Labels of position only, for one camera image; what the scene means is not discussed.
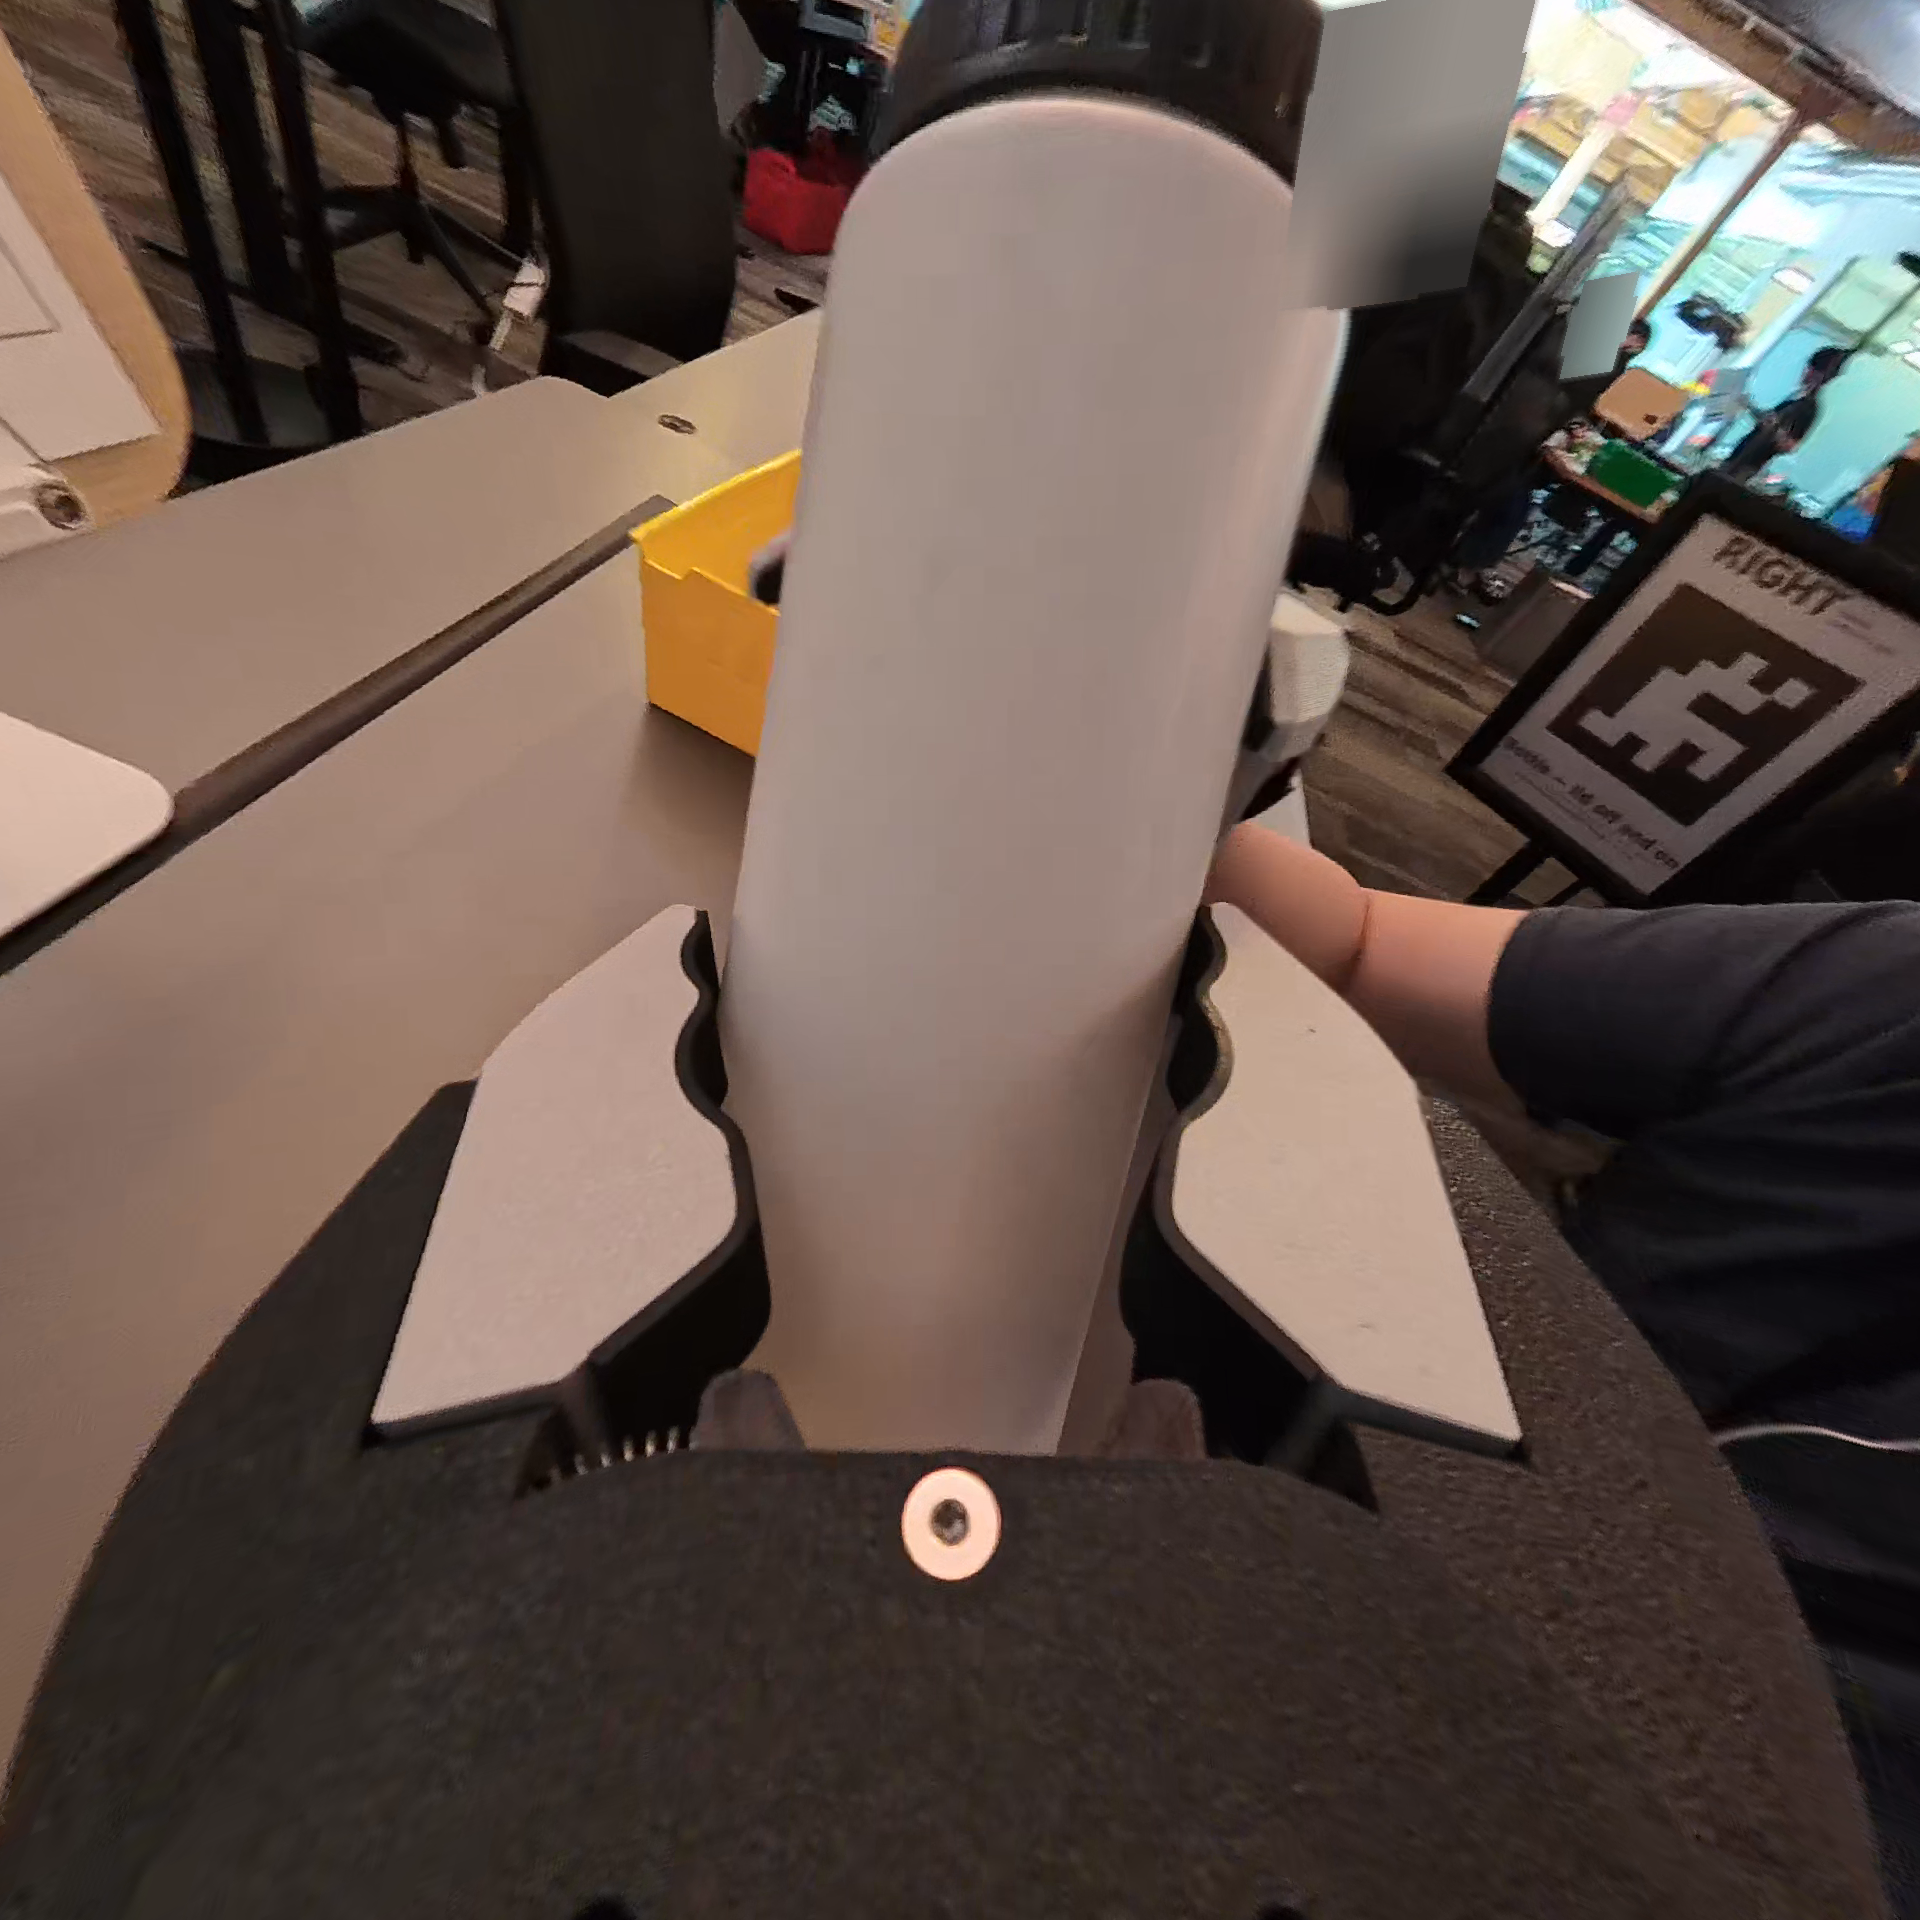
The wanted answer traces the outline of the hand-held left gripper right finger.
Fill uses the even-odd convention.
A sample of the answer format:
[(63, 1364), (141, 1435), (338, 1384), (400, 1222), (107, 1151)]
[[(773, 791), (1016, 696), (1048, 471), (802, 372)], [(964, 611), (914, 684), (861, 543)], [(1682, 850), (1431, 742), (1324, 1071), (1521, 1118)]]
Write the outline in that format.
[(1162, 1103), (1126, 1328), (1212, 1459), (1356, 1470), (1356, 1432), (1525, 1456), (1412, 1080), (1229, 907), (1193, 917)]

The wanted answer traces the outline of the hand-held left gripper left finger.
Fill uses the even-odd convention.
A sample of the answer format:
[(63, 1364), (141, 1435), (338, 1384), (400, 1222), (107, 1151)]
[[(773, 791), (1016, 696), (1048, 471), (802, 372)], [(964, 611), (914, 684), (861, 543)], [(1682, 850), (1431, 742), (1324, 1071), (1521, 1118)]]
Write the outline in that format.
[(550, 993), (472, 1081), (371, 1405), (379, 1442), (548, 1418), (550, 1452), (691, 1442), (767, 1328), (717, 948), (669, 907)]

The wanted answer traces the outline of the yellow plastic bin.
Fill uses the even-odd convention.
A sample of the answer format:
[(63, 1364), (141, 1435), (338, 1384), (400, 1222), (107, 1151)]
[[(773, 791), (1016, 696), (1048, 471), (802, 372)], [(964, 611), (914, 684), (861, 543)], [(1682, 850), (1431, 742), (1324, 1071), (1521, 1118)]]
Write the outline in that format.
[(630, 536), (648, 706), (750, 758), (780, 637), (780, 609), (754, 577), (790, 529), (799, 457), (757, 464)]

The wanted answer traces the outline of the white plastic bottle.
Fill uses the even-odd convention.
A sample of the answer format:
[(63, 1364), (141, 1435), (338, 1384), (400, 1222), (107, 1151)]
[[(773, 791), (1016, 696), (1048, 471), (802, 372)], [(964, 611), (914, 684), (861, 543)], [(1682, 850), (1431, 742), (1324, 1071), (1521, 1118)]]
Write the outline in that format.
[(809, 1449), (1060, 1442), (1348, 334), (1288, 214), (1030, 93), (836, 232), (719, 1002)]

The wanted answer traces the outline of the red bag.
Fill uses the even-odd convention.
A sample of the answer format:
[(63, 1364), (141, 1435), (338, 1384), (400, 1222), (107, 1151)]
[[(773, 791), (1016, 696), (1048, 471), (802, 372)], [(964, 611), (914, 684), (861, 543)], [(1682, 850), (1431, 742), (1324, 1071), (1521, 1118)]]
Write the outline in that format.
[(757, 144), (741, 182), (741, 227), (783, 255), (824, 258), (861, 172), (860, 148), (827, 132), (799, 152)]

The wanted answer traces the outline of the green crate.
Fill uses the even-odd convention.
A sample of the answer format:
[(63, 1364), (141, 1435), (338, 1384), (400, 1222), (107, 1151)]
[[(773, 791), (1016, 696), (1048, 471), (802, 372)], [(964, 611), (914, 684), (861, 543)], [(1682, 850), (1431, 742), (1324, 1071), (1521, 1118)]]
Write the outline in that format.
[(1641, 517), (1657, 517), (1666, 510), (1671, 498), (1686, 487), (1688, 475), (1647, 454), (1641, 444), (1627, 440), (1601, 440), (1586, 457), (1584, 475), (1633, 506)]

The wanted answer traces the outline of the person's navy clothing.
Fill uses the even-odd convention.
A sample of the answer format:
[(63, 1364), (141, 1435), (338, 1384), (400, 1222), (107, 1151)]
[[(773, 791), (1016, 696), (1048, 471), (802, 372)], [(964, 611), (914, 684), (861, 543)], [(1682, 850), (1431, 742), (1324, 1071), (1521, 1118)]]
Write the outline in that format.
[(1918, 907), (1539, 909), (1499, 1080), (1603, 1141), (1564, 1232), (1754, 1502), (1918, 1915)]

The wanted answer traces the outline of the black partition panel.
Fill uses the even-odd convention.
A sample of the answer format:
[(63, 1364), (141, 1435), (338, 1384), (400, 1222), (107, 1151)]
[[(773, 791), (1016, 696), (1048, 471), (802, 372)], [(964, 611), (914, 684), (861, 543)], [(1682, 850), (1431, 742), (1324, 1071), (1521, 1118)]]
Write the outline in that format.
[(731, 152), (709, 3), (495, 3), (535, 176), (542, 375), (618, 395), (722, 345)]

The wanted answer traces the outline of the black office chair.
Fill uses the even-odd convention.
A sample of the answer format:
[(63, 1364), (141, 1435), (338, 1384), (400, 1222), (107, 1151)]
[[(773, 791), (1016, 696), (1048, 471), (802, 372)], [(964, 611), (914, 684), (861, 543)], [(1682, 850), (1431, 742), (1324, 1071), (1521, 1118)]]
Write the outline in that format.
[[(463, 255), (515, 268), (535, 243), (535, 178), (504, 41), (457, 3), (297, 3), (300, 51), (317, 59), (349, 93), (360, 93), (392, 130), (394, 172), (384, 184), (324, 189), (324, 236), (344, 255), (394, 236), (414, 267), (437, 262), (475, 308), (475, 337), (496, 323)], [(496, 136), (504, 230), (487, 239), (437, 214), (419, 193), (414, 126), (433, 132), (449, 169), (468, 167), (459, 113), (481, 113)]]

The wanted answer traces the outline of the wooden instruction sheet board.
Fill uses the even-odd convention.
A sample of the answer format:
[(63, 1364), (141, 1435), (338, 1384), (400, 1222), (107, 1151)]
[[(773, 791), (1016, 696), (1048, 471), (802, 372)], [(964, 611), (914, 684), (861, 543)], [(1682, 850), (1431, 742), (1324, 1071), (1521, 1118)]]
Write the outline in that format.
[(172, 340), (4, 44), (4, 560), (141, 517), (186, 454)]

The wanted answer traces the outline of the black metal frame legs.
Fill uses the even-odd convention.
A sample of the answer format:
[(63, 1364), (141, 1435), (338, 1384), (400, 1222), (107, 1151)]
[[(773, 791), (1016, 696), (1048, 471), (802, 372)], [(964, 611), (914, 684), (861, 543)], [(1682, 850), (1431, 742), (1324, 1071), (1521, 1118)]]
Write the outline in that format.
[(366, 434), (322, 200), (292, 3), (181, 3), (239, 241), (228, 272), (157, 3), (113, 3), (207, 342), (178, 345), (194, 483), (217, 485)]

